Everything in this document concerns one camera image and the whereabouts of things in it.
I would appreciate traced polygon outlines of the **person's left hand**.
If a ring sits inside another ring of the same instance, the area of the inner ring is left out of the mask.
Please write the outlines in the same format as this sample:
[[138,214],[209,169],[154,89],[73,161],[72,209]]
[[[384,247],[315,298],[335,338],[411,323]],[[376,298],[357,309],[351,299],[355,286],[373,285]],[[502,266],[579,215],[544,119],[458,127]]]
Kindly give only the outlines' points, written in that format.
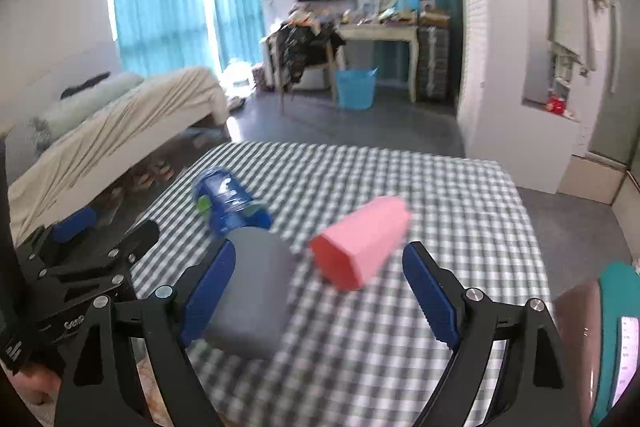
[[1,368],[9,377],[14,389],[27,403],[43,405],[56,401],[62,381],[52,369],[30,362],[17,373],[10,371],[4,363],[1,363]]

